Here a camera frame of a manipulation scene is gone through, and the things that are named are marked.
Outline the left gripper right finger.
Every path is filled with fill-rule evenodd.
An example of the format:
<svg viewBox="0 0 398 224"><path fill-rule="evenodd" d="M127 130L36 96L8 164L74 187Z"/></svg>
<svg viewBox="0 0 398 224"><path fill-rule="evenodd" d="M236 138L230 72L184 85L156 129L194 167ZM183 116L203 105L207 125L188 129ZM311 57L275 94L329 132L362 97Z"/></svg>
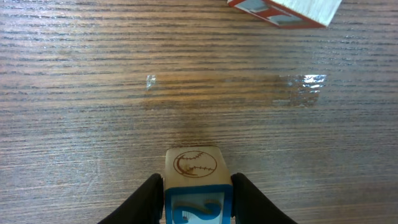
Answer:
<svg viewBox="0 0 398 224"><path fill-rule="evenodd" d="M244 174L231 176L233 205L231 216L239 224L297 224L276 207Z"/></svg>

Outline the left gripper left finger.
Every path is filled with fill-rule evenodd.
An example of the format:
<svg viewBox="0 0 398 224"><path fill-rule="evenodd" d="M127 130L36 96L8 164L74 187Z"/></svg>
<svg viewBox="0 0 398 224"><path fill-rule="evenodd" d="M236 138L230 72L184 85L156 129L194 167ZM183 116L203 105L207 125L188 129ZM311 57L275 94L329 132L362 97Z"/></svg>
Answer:
<svg viewBox="0 0 398 224"><path fill-rule="evenodd" d="M163 178L155 173L98 224L159 224L163 209Z"/></svg>

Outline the blue number two block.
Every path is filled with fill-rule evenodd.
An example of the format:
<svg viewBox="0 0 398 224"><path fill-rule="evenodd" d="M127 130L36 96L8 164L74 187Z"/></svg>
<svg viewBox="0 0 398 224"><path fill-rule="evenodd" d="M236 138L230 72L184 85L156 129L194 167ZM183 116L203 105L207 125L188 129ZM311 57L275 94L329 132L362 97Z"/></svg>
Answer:
<svg viewBox="0 0 398 224"><path fill-rule="evenodd" d="M218 147L168 149L164 192L168 224L231 223L233 184Z"/></svg>

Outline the white block red H side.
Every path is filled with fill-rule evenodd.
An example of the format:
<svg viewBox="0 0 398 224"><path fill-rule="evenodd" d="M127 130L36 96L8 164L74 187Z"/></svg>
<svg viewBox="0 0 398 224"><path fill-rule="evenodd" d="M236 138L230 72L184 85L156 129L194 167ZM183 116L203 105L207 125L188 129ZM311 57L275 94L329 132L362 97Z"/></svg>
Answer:
<svg viewBox="0 0 398 224"><path fill-rule="evenodd" d="M236 8L282 29L324 28L341 0L228 0Z"/></svg>

